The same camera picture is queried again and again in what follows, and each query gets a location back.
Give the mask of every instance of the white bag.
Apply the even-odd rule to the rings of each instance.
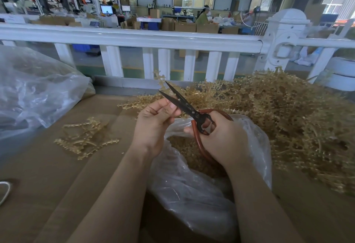
[[[271,148],[267,135],[248,117],[232,117],[246,131],[253,165],[271,188]],[[224,197],[225,188],[218,179],[189,169],[185,158],[166,140],[173,135],[190,137],[183,129],[191,125],[191,119],[175,119],[166,130],[163,150],[151,166],[148,189],[165,209],[194,232],[230,242],[236,237],[237,217],[234,203]]]
[[[47,128],[95,94],[90,78],[30,48],[0,45],[0,59],[0,139]]]

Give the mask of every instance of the white metal fence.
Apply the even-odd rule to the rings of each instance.
[[[16,46],[16,41],[54,43],[60,60],[71,66],[75,63],[69,44],[100,45],[106,75],[123,81],[120,47],[142,47],[144,79],[139,79],[142,83],[136,85],[137,88],[150,88],[153,81],[152,48],[158,49],[159,75],[164,75],[167,80],[170,80],[172,49],[186,50],[184,81],[193,81],[196,50],[209,51],[207,81],[217,79],[222,52],[229,52],[224,80],[232,81],[241,52],[260,54],[255,70],[275,70],[277,66],[285,68],[294,46],[323,47],[309,75],[312,83],[324,70],[336,48],[355,48],[355,41],[344,39],[352,23],[346,25],[339,35],[332,34],[328,39],[301,38],[308,24],[304,13],[297,9],[282,10],[269,18],[264,36],[5,23],[0,24],[0,40],[8,46]]]

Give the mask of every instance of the black scissor blade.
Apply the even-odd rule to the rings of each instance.
[[[159,92],[166,98],[168,99],[171,103],[173,103],[175,106],[177,106],[181,111],[185,112],[186,114],[190,115],[191,117],[194,118],[194,113],[193,111],[187,107],[185,104],[181,103],[179,100],[175,99],[174,97],[167,95],[166,93],[163,93],[162,91],[159,90]]]
[[[181,101],[185,103],[185,106],[189,107],[191,110],[195,110],[193,106],[190,105],[190,103],[179,93],[173,86],[171,86],[169,83],[165,82],[169,88],[172,90],[173,93],[176,94],[176,97]]]

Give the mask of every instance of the scissor handle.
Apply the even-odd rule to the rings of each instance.
[[[217,111],[218,113],[222,114],[227,120],[233,120],[231,116],[229,116],[227,113],[221,110],[215,110],[213,108],[206,108],[204,110],[200,110],[200,113],[210,113],[212,111]],[[192,129],[193,129],[193,136],[195,137],[195,141],[198,146],[198,150],[200,154],[207,159],[212,165],[220,165],[213,157],[212,155],[204,148],[201,142],[200,138],[200,132],[198,131],[197,124],[195,120],[191,121]],[[203,132],[204,135],[209,135],[206,130]]]

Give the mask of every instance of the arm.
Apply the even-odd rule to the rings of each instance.
[[[149,169],[167,127],[180,113],[166,99],[140,112],[129,150],[68,243],[138,241]]]
[[[230,178],[242,242],[303,242],[276,198],[248,157],[248,136],[242,126],[218,112],[210,113],[216,127],[202,135],[203,146]],[[193,133],[191,128],[185,132]]]

